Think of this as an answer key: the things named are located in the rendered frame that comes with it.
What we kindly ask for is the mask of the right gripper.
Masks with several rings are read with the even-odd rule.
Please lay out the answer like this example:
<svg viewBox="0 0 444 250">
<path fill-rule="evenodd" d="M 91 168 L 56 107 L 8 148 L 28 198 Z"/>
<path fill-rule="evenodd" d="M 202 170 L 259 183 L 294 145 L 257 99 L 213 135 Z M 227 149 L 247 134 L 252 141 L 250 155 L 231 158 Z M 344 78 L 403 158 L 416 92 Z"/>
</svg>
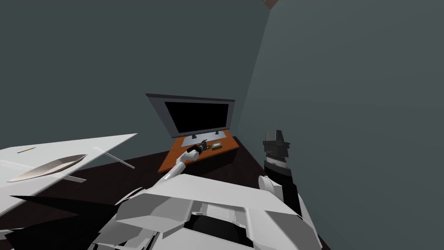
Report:
<svg viewBox="0 0 444 250">
<path fill-rule="evenodd" d="M 267 154 L 277 155 L 279 157 L 289 157 L 288 149 L 290 143 L 284 142 L 281 130 L 265 133 L 265 141 L 263 141 L 264 151 Z"/>
</svg>

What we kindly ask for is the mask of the orange wooden table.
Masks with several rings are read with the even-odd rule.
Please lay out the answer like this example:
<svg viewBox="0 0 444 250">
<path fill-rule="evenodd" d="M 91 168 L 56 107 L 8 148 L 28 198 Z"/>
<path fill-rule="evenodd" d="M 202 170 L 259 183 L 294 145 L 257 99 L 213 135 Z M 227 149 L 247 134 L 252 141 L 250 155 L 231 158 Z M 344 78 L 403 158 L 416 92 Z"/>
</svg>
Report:
<svg viewBox="0 0 444 250">
<path fill-rule="evenodd" d="M 222 143 L 222 148 L 218 150 L 212 150 L 211 148 L 203 151 L 203 153 L 198 157 L 196 161 L 186 161 L 185 165 L 191 168 L 196 168 L 198 171 L 209 170 L 207 164 L 215 164 L 215 167 L 223 166 L 232 163 L 234 157 L 240 148 L 240 143 L 236 141 L 228 130 L 219 131 L 219 135 L 224 135 L 224 138 L 207 140 L 207 144 L 211 145 L 214 142 L 220 141 Z M 165 160 L 158 169 L 159 174 L 167 173 L 175 164 L 177 158 L 183 154 L 190 146 L 182 146 L 186 137 L 177 138 L 174 142 L 172 148 L 168 152 Z"/>
</svg>

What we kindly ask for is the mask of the grey flat screen television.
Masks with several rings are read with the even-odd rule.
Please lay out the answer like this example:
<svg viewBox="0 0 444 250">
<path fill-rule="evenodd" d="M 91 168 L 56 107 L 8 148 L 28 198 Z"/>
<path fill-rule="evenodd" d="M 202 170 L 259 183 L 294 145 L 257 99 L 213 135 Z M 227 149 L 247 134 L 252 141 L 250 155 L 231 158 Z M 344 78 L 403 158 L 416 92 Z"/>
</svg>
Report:
<svg viewBox="0 0 444 250">
<path fill-rule="evenodd" d="M 172 138 L 228 130 L 235 107 L 233 99 L 146 93 Z"/>
</svg>

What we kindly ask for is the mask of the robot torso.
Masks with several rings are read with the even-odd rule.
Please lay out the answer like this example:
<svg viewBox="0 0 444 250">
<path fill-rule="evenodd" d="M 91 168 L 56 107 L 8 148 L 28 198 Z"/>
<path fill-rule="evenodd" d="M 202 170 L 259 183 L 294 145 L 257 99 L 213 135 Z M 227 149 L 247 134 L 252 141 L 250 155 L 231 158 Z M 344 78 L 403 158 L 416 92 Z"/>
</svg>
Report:
<svg viewBox="0 0 444 250">
<path fill-rule="evenodd" d="M 321 250 L 306 208 L 297 214 L 280 184 L 258 182 L 256 189 L 180 174 L 122 201 L 93 243 L 97 250 Z M 244 229 L 252 246 L 187 229 L 193 215 Z"/>
</svg>

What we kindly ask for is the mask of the white table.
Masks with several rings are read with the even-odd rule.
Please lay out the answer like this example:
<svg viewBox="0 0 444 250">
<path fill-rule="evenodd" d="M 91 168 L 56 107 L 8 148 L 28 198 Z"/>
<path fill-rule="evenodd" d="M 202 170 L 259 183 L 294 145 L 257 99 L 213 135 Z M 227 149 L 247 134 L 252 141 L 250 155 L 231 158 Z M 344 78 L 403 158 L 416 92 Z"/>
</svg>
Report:
<svg viewBox="0 0 444 250">
<path fill-rule="evenodd" d="M 24 202 L 18 196 L 36 195 L 61 180 L 83 182 L 84 179 L 72 177 L 71 174 L 99 156 L 107 155 L 109 150 L 132 137 L 134 134 L 23 145 L 0 150 L 0 217 Z M 36 148 L 17 153 L 32 147 Z M 7 182 L 45 163 L 80 154 L 87 154 L 87 156 L 61 172 L 23 181 Z"/>
</svg>

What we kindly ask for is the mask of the silver oval bowl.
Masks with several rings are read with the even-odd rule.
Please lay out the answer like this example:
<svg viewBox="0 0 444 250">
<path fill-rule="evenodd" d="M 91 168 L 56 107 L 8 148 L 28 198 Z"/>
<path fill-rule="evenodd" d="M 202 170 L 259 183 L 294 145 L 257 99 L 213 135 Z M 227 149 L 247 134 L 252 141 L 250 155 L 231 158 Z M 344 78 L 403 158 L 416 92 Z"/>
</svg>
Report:
<svg viewBox="0 0 444 250">
<path fill-rule="evenodd" d="M 49 163 L 45 163 L 41 166 L 38 166 L 34 169 L 31 169 L 30 171 L 27 171 L 19 176 L 16 176 L 7 182 L 17 182 L 17 181 L 23 181 L 28 180 L 32 178 L 42 177 L 54 173 L 61 172 L 77 163 L 82 161 L 87 154 L 80 154 L 80 155 L 72 155 L 64 158 L 59 158 L 56 160 L 53 160 Z"/>
</svg>

